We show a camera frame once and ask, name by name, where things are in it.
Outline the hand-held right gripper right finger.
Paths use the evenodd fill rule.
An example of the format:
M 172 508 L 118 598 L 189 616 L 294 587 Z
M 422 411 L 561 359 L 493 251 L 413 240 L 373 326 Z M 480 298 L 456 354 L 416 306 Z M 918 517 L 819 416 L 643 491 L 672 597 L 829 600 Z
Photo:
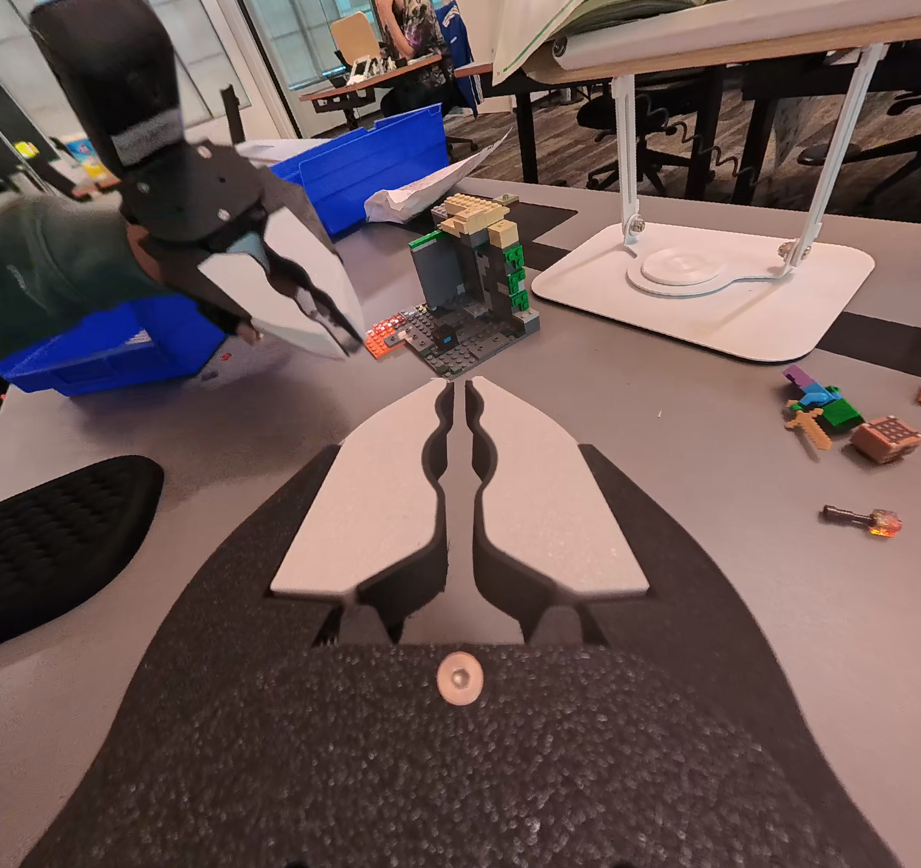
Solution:
M 649 581 L 578 442 L 535 406 L 469 378 L 485 547 L 574 600 L 643 596 Z

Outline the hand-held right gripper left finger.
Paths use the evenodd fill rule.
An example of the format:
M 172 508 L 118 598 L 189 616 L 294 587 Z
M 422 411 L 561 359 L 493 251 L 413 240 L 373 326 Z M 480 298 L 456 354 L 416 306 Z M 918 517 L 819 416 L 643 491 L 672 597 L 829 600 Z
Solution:
M 445 587 L 440 478 L 454 384 L 432 380 L 340 444 L 270 584 L 308 600 L 430 600 Z

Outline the person's left forearm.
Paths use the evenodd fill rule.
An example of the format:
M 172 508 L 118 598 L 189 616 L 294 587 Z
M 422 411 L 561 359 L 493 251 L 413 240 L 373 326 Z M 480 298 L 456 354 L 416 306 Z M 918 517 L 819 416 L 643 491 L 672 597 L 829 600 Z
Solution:
M 174 292 L 144 271 L 112 206 L 52 194 L 2 194 L 1 358 L 87 316 Z

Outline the grey desk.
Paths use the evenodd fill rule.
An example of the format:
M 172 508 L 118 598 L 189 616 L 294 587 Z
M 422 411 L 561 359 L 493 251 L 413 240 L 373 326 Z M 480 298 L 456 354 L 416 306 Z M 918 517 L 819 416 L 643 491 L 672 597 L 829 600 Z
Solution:
M 919 866 L 919 452 L 886 466 L 807 450 L 780 370 L 538 303 L 541 331 L 481 372 L 596 446 L 719 564 L 813 736 L 905 866 Z M 345 362 L 260 349 L 231 381 L 70 401 L 13 391 L 2 499 L 113 455 L 166 472 L 159 516 L 100 595 L 2 646 L 2 866 L 84 777 L 146 647 L 224 539 L 324 445 L 430 380 L 403 352 Z M 895 512 L 894 538 L 823 506 Z

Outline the person's left hand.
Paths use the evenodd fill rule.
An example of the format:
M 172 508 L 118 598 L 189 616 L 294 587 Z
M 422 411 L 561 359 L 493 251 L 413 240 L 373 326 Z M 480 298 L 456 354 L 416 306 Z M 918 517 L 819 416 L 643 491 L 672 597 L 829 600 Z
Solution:
M 170 286 L 163 274 L 163 263 L 157 261 L 151 253 L 144 247 L 147 232 L 141 226 L 128 224 L 126 226 L 127 238 L 132 249 L 132 253 L 143 269 L 144 273 L 150 276 L 155 282 L 163 286 Z M 248 345 L 257 345 L 261 342 L 261 334 L 253 328 L 248 321 L 233 321 L 232 316 L 224 313 L 221 309 L 212 307 L 207 304 L 198 303 L 201 313 L 218 327 L 223 328 L 226 333 L 233 333 L 239 339 Z

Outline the white crumpled paper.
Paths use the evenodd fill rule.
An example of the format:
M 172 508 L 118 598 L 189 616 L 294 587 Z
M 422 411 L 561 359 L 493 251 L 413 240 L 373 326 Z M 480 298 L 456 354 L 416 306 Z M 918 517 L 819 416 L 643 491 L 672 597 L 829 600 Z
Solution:
M 472 174 L 511 134 L 482 148 L 471 157 L 441 168 L 395 189 L 382 189 L 364 204 L 367 223 L 405 224 L 434 206 L 459 181 Z

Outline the toy brick building model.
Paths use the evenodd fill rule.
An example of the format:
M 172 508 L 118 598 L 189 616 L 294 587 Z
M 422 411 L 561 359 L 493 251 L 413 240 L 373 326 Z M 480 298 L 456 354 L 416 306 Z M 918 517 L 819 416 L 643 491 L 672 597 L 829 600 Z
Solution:
M 424 301 L 372 326 L 365 348 L 375 359 L 405 348 L 454 380 L 540 330 L 509 218 L 518 201 L 455 193 L 431 208 L 435 229 L 409 244 Z

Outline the brown office table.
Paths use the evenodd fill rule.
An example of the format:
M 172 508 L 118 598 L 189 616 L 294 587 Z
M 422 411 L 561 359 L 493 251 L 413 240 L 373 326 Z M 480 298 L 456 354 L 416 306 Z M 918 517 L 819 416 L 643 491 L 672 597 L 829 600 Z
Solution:
M 299 100 L 310 103 L 318 114 L 342 113 L 348 129 L 353 131 L 359 127 L 356 111 L 374 105 L 377 102 L 377 91 L 393 88 L 396 84 L 433 67 L 444 69 L 444 57 L 441 54 L 432 53 L 415 58 L 401 67 L 389 69 L 354 84 L 311 91 L 302 94 Z

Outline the large glass window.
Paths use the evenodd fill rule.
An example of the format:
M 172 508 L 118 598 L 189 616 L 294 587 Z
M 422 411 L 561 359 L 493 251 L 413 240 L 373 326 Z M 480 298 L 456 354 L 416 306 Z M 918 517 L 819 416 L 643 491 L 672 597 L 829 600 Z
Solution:
M 1 0 L 2 88 L 47 137 L 80 131 L 75 114 L 28 31 L 29 13 L 49 0 Z M 301 96 L 328 87 L 339 62 L 331 25 L 370 0 L 146 0 L 178 54 L 178 85 L 191 131 L 226 137 L 220 93 L 233 87 L 248 137 L 316 137 L 345 125 Z

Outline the light wooden chair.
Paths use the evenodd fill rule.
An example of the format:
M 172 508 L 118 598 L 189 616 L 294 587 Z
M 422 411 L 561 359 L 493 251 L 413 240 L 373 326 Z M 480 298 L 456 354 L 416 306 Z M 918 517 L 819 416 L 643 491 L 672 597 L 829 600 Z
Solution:
M 351 68 L 356 60 L 379 58 L 378 38 L 363 12 L 339 18 L 329 24 L 331 36 L 342 62 Z

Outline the long wooden table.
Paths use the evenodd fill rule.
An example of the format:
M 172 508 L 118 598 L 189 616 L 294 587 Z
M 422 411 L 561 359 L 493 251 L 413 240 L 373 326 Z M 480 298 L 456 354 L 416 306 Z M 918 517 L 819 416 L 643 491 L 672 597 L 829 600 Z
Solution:
M 889 46 L 885 58 L 881 58 L 869 82 L 870 92 L 911 89 L 906 99 L 899 100 L 903 112 L 908 105 L 919 104 L 919 64 L 920 41 L 895 43 Z M 832 97 L 846 94 L 852 75 L 856 73 L 857 64 L 833 65 L 829 53 L 813 53 L 800 56 L 783 56 L 742 63 L 723 64 L 709 68 L 682 68 L 660 72 L 648 72 L 635 75 L 637 83 L 657 83 L 686 77 L 697 77 L 700 88 L 697 107 L 697 132 L 690 137 L 694 151 L 692 153 L 685 198 L 703 199 L 707 184 L 715 178 L 718 166 L 716 145 L 705 148 L 703 143 L 716 138 L 717 123 L 720 115 L 722 90 L 727 86 L 728 70 L 732 68 L 742 79 L 743 99 L 754 100 L 754 110 L 745 138 L 742 158 L 734 163 L 736 171 L 735 186 L 731 202 L 738 205 L 750 205 L 754 199 L 755 185 L 761 176 L 766 157 L 766 148 L 770 131 L 779 125 L 780 102 L 800 100 L 811 97 Z M 543 83 L 528 76 L 523 70 L 517 70 L 512 77 L 501 84 L 494 81 L 492 63 L 473 63 L 460 69 L 462 76 L 478 75 L 482 93 L 486 99 L 513 97 L 516 103 L 516 121 L 520 140 L 520 156 L 525 183 L 538 183 L 538 165 L 536 140 L 534 135 L 531 94 L 536 91 L 551 91 L 557 88 L 591 87 L 601 84 L 601 77 L 570 77 L 562 84 Z M 845 162 L 875 160 L 885 157 L 883 152 L 915 151 L 915 160 L 910 162 L 919 166 L 919 137 L 899 140 L 876 150 L 857 151 L 848 147 Z

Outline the white book stand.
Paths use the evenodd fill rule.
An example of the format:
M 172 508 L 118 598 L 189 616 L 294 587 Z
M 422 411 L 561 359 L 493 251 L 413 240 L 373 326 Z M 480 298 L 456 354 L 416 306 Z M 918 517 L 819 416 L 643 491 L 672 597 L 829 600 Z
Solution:
M 820 242 L 823 216 L 871 79 L 894 42 L 919 37 L 920 0 L 729 0 L 567 38 L 560 68 L 613 76 L 621 224 L 532 281 L 535 296 L 762 362 L 807 355 L 874 270 L 866 252 Z M 640 217 L 635 75 L 860 49 L 812 204 L 794 240 Z

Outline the blue white jacket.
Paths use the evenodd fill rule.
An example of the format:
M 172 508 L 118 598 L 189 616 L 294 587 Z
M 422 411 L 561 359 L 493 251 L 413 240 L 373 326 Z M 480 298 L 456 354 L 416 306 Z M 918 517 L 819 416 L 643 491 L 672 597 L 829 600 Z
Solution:
M 454 79 L 463 106 L 472 111 L 473 117 L 479 115 L 479 105 L 483 94 L 478 75 L 461 76 L 458 71 L 474 61 L 466 25 L 456 0 L 436 9 L 436 18 L 442 36 L 448 47 L 449 58 L 455 72 Z

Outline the purple blue green toy figure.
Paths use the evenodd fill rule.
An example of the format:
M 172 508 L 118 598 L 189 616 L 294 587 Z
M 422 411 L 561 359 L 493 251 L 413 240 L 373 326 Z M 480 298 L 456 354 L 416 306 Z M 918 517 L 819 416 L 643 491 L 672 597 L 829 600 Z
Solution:
M 846 400 L 838 387 L 821 384 L 796 364 L 784 368 L 782 375 L 799 393 L 798 399 L 788 402 L 790 418 L 814 415 L 815 411 L 820 410 L 822 413 L 814 417 L 834 433 L 844 433 L 865 422 L 865 418 Z

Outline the brown toy block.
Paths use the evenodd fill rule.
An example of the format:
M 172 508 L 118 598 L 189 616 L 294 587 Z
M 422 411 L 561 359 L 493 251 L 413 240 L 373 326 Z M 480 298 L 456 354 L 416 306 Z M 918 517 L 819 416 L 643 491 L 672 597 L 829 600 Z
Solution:
M 890 464 L 919 447 L 920 432 L 897 416 L 882 416 L 855 428 L 849 444 L 876 464 Z

